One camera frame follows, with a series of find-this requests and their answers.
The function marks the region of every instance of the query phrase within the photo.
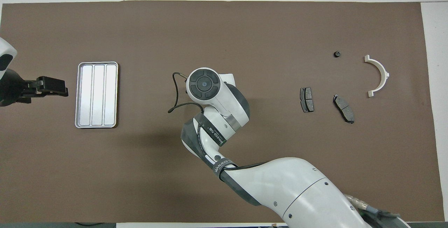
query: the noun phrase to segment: brown table surface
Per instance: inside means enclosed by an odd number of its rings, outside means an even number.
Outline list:
[[[167,114],[171,73],[204,66],[233,73],[251,105],[221,149],[240,166],[304,158],[374,207],[443,220],[419,3],[4,4],[0,36],[22,78],[60,78],[70,93],[0,109],[0,222],[281,222],[181,143],[197,108]],[[366,54],[390,73],[371,98],[380,76]],[[77,65],[97,61],[120,64],[118,126],[77,129]],[[300,107],[307,86],[312,113]]]

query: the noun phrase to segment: metal tray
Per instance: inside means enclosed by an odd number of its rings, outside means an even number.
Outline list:
[[[118,64],[82,62],[78,65],[75,126],[112,128],[117,124]]]

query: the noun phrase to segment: velcro strap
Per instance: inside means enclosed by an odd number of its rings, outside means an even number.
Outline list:
[[[225,144],[227,140],[202,113],[198,113],[195,116],[195,120],[220,147]]]
[[[236,164],[233,163],[233,161],[231,161],[230,159],[227,158],[221,158],[219,159],[214,165],[213,165],[213,173],[215,173],[216,176],[220,176],[222,170],[224,169],[225,166],[233,164],[236,166]]]

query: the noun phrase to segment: cable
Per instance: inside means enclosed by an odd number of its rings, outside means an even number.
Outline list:
[[[83,223],[75,222],[75,224],[80,225],[80,226],[96,226],[96,225],[99,225],[99,224],[102,224],[102,223],[83,224]]]
[[[179,107],[184,106],[184,105],[197,105],[201,109],[201,113],[204,113],[204,108],[200,104],[198,104],[196,102],[187,102],[187,103],[183,103],[183,104],[177,105],[177,102],[179,101],[179,89],[177,88],[176,78],[174,78],[174,76],[176,74],[181,76],[182,78],[185,78],[185,79],[188,78],[186,75],[184,75],[184,74],[182,74],[180,72],[174,72],[173,73],[173,82],[174,82],[174,86],[176,87],[176,102],[174,102],[174,106],[171,107],[168,110],[168,113],[171,113],[171,112],[173,112],[174,109],[179,108]]]

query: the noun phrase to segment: curved white handle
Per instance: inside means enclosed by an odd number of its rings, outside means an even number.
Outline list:
[[[386,84],[386,80],[389,78],[389,73],[386,71],[386,69],[380,62],[374,59],[370,59],[370,55],[366,55],[364,57],[364,62],[368,62],[375,65],[378,68],[379,72],[381,73],[381,82],[379,83],[378,87],[374,90],[367,92],[369,97],[373,97],[373,93],[379,91]]]

